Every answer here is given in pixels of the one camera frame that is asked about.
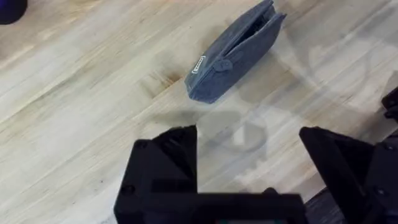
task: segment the gray pencil case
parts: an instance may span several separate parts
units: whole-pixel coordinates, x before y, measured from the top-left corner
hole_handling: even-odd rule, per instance
[[[262,1],[234,21],[186,77],[191,99],[214,103],[274,45],[286,15]]]

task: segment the black mount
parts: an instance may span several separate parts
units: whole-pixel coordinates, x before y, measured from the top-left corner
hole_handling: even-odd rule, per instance
[[[222,220],[283,220],[307,223],[299,195],[199,194],[197,129],[174,128],[134,144],[114,208],[124,223],[211,223]]]

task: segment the wooden table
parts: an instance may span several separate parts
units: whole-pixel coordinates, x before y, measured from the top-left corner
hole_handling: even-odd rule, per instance
[[[0,27],[3,223],[114,223],[133,142],[196,123],[201,192],[324,187],[302,126],[367,141],[395,128],[398,1],[275,0],[288,14],[267,54],[213,105],[183,78],[258,0],[30,0]]]

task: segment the table surface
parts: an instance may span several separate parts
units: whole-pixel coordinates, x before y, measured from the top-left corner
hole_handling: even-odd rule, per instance
[[[395,128],[398,1],[275,0],[272,50],[213,105],[188,98],[199,56],[258,0],[29,0],[0,26],[0,217],[114,223],[136,139],[197,124],[201,192],[323,187],[301,140],[321,126],[369,142]]]

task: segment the screw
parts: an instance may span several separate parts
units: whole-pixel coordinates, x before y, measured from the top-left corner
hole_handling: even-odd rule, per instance
[[[385,190],[383,190],[379,187],[374,187],[374,191],[379,196],[387,196],[388,195],[388,193]]]
[[[384,149],[387,150],[387,151],[395,151],[395,148],[392,147],[392,146],[389,146],[389,145],[386,145],[386,146],[384,147]]]

